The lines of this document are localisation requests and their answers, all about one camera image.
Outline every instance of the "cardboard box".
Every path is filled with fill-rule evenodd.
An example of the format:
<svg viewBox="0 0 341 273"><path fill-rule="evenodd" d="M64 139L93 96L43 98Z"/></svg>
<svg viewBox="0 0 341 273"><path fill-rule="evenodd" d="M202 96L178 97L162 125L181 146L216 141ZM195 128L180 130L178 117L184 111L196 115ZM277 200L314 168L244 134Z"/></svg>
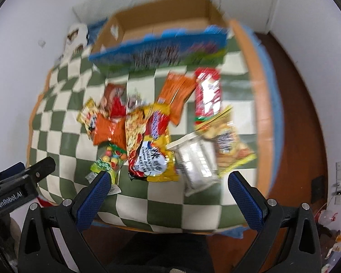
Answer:
<svg viewBox="0 0 341 273"><path fill-rule="evenodd" d="M109 71L217 64L226 36L227 23L210 0L157 0L113 15L89 59Z"/></svg>

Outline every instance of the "wooden floor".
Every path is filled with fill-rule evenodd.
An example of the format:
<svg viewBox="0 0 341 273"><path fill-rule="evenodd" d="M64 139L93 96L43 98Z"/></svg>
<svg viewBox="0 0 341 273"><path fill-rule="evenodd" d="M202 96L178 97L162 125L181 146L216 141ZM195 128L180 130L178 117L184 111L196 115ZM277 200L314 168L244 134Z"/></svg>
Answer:
<svg viewBox="0 0 341 273"><path fill-rule="evenodd" d="M282 161L269 197L285 206L310 203L311 180L323 175L327 181L326 152L317 114L300 75L282 47L270 34L259 35L259 38L275 67L285 122ZM312 209L316 212L325 202L326 195L323 200L313 204ZM278 235L271 255L278 251L283 235L284 231ZM107 263L132 234L116 228L93 227L85 231L84 236L99 259ZM246 231L240 240L222 235L209 236L208 244L215 272L229 273L255 236L256 233L251 230ZM272 262L273 259L267 259L263 269L269 268Z"/></svg>

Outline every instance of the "orange wrapper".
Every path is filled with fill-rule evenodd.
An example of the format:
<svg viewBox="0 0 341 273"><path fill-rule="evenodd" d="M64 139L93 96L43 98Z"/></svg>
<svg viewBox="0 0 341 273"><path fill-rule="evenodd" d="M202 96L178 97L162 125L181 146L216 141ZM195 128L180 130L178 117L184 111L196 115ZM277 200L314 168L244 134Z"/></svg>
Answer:
<svg viewBox="0 0 341 273"><path fill-rule="evenodd" d="M169 72L157 102L170 105L170 121L178 125L183 106L196 88L196 78Z"/></svg>
<svg viewBox="0 0 341 273"><path fill-rule="evenodd" d="M118 122L105 118L102 114L97 114L96 128L91 133L95 146L103 142L112 142L119 148L126 149L125 139L125 118Z"/></svg>

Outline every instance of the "snack bag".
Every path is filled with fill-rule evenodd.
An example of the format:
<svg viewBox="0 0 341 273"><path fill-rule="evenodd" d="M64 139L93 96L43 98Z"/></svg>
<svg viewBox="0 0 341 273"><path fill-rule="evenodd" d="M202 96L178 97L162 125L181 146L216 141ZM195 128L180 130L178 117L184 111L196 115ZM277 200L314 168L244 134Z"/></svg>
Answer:
<svg viewBox="0 0 341 273"><path fill-rule="evenodd" d="M111 174L112 183L115 183L116 174L119 172L120 168L124 162L128 159L126 151L122 148L109 144L106 147L105 152L96 160L93 165L91 165L91 171L94 173L99 173L101 170L107 171Z"/></svg>
<svg viewBox="0 0 341 273"><path fill-rule="evenodd" d="M199 124L216 115L221 108L220 75L212 68L198 68L196 79L196 120Z"/></svg>
<svg viewBox="0 0 341 273"><path fill-rule="evenodd" d="M126 107L121 102L121 96L125 91L122 85L107 84L104 96L98 107L101 114L110 118L122 118L126 114Z"/></svg>
<svg viewBox="0 0 341 273"><path fill-rule="evenodd" d="M198 134L215 141L218 175L229 174L235 167L256 159L248 145L240 141L231 121L231 106L196 126Z"/></svg>
<svg viewBox="0 0 341 273"><path fill-rule="evenodd" d="M102 114L98 114L95 129L92 130L91 137L95 146L103 142L111 142L125 149L125 118L123 117L118 121L112 121L105 118Z"/></svg>
<svg viewBox="0 0 341 273"><path fill-rule="evenodd" d="M170 120L178 125L182 116L183 106L196 88L195 77L169 72L157 103L170 105Z"/></svg>
<svg viewBox="0 0 341 273"><path fill-rule="evenodd" d="M82 110L78 113L77 121L85 126L88 137L91 136L91 132L96 127L97 113L98 109L92 98L85 103Z"/></svg>
<svg viewBox="0 0 341 273"><path fill-rule="evenodd" d="M152 104L126 116L126 149L130 178L149 182L178 180L173 153L166 150L170 107Z"/></svg>
<svg viewBox="0 0 341 273"><path fill-rule="evenodd" d="M186 196L203 191L214 183L220 182L215 167L215 150L208 151L202 137L196 132L181 137L168 144L166 148L174 151L178 171L185 177Z"/></svg>

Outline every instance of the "green checkered blanket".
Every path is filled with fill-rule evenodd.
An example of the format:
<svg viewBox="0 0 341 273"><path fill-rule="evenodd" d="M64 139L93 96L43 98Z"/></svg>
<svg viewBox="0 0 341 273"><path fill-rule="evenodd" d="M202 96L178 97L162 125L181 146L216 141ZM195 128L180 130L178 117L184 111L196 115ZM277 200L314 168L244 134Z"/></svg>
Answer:
<svg viewBox="0 0 341 273"><path fill-rule="evenodd" d="M29 164L50 156L56 170L39 183L38 190L47 200L61 203L74 198L88 185L85 176L91 164L103 153L104 146L93 146L84 127L76 121L78 111L92 97L97 103L108 82L126 85L127 93L137 89L149 103L161 91L169 71L193 73L197 66L177 66L133 72L107 78L88 60L90 48L55 67L49 90L33 120ZM222 105L233 106L233 120L241 141L257 153L254 97L248 69L232 32L228 53L221 71ZM169 125L172 140L193 131L195 95L185 104L180 124ZM238 167L250 183L257 182L257 160ZM217 232L230 229L245 220L227 187L227 176L207 190L184 196L184 181L149 183L130 181L124 165L118 176L121 193L107 196L98 215L106 223L154 232Z"/></svg>

